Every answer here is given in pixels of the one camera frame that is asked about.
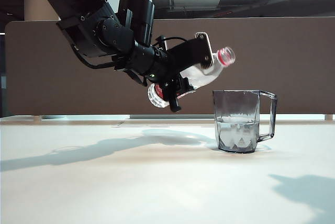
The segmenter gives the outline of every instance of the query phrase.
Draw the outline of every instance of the water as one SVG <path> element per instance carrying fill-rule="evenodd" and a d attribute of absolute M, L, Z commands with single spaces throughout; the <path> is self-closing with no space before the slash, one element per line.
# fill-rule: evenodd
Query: water
<path fill-rule="evenodd" d="M 218 146 L 232 152 L 252 152 L 259 136 L 259 122 L 217 121 Z"/>

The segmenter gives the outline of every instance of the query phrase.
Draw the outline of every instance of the plastic bottle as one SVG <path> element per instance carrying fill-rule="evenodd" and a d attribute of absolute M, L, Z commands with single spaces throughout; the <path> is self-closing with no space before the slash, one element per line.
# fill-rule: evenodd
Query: plastic bottle
<path fill-rule="evenodd" d="M 198 88 L 211 83 L 215 80 L 222 70 L 235 62 L 235 54 L 230 47 L 225 47 L 213 54 L 213 65 L 208 69 L 203 69 L 200 64 L 193 65 L 180 74 L 183 78 L 187 77 L 188 82 L 193 86 L 194 91 L 186 92 L 178 98 L 186 94 L 193 93 Z M 162 92 L 158 84 L 151 84 L 148 89 L 148 98 L 150 102 L 160 108 L 169 105 L 169 102 L 164 101 Z"/>

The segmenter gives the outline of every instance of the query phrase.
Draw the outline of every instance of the cubicle divider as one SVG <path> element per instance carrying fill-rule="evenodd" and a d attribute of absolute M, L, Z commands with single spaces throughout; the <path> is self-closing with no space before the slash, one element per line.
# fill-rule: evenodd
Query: cubicle divider
<path fill-rule="evenodd" d="M 56 22 L 16 21 L 6 27 L 12 113 L 171 114 L 169 108 L 152 106 L 147 88 L 125 73 L 84 66 Z M 335 17 L 155 20 L 152 43 L 159 35 L 190 39 L 197 31 L 208 33 L 213 51 L 232 47 L 236 62 L 214 82 L 181 98 L 179 114 L 212 114 L 212 91 L 218 89 L 273 92 L 282 114 L 335 112 Z M 267 110 L 264 106 L 261 113 Z"/>

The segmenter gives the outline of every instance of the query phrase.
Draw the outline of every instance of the cable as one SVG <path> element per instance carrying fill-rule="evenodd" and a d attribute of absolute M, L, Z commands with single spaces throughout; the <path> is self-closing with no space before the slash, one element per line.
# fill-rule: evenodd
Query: cable
<path fill-rule="evenodd" d="M 157 43 L 155 43 L 154 45 L 152 46 L 156 46 L 158 45 L 160 42 L 164 42 L 164 41 L 168 41 L 168 40 L 172 40 L 172 39 L 178 39 L 178 40 L 182 40 L 184 42 L 188 42 L 185 38 L 182 38 L 182 37 L 167 37 L 167 38 L 163 38 L 162 40 L 158 41 Z"/>
<path fill-rule="evenodd" d="M 107 62 L 107 63 L 101 63 L 98 65 L 93 65 L 89 62 L 87 62 L 77 51 L 76 47 L 74 44 L 71 45 L 71 48 L 74 52 L 74 54 L 76 55 L 76 57 L 83 63 L 85 64 L 87 67 L 91 68 L 91 69 L 104 69 L 104 68 L 109 68 L 109 67 L 114 67 L 115 66 L 115 62 Z"/>

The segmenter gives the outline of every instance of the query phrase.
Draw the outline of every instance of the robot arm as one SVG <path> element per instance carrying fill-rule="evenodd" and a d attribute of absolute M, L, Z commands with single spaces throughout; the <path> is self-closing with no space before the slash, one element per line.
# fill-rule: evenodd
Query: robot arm
<path fill-rule="evenodd" d="M 108 0 L 48 1 L 61 18 L 57 25 L 82 63 L 91 69 L 114 67 L 144 86 L 147 80 L 159 84 L 173 112 L 181 109 L 177 96 L 193 90 L 180 72 L 197 63 L 211 65 L 211 48 L 204 37 L 160 36 L 150 44 L 154 5 L 149 0 L 120 0 L 117 13 Z M 184 42 L 166 49 L 165 41 L 170 39 Z M 110 61 L 93 65 L 87 60 L 96 57 Z"/>

